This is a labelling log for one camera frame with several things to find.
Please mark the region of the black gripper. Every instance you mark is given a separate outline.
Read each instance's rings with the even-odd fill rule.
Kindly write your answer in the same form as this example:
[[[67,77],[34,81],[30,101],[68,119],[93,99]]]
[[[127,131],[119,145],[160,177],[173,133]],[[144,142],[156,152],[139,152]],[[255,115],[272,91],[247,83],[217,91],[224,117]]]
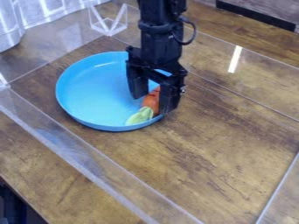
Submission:
[[[183,54],[183,22],[151,23],[140,20],[140,47],[129,46],[125,51],[125,77],[129,93],[135,99],[148,94],[148,80],[160,84],[159,113],[173,111],[185,93],[187,71],[180,65]]]

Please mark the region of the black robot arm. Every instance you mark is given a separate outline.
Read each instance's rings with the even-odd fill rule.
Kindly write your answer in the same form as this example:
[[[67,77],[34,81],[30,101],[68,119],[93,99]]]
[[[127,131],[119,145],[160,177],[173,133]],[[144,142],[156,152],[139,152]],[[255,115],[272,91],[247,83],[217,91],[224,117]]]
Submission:
[[[185,0],[137,0],[141,47],[125,51],[125,76],[135,99],[149,93],[148,81],[160,85],[159,113],[169,113],[179,106],[187,70],[179,63],[183,53],[183,21]]]

